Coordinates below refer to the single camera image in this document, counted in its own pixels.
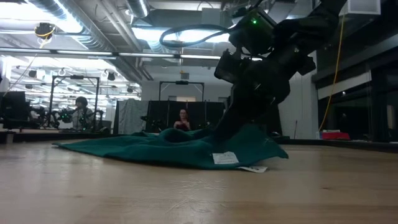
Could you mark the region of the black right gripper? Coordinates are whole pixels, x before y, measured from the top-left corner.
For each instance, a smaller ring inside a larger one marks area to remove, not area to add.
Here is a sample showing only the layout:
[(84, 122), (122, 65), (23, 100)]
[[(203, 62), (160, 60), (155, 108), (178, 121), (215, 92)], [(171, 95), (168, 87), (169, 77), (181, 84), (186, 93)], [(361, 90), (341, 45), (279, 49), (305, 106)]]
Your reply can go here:
[(271, 105), (283, 102), (290, 93), (289, 80), (316, 68), (310, 56), (314, 48), (284, 46), (268, 49), (267, 55), (251, 54), (239, 46), (226, 49), (214, 76), (233, 85), (230, 105), (217, 124), (216, 140), (228, 140), (247, 123), (266, 113)]

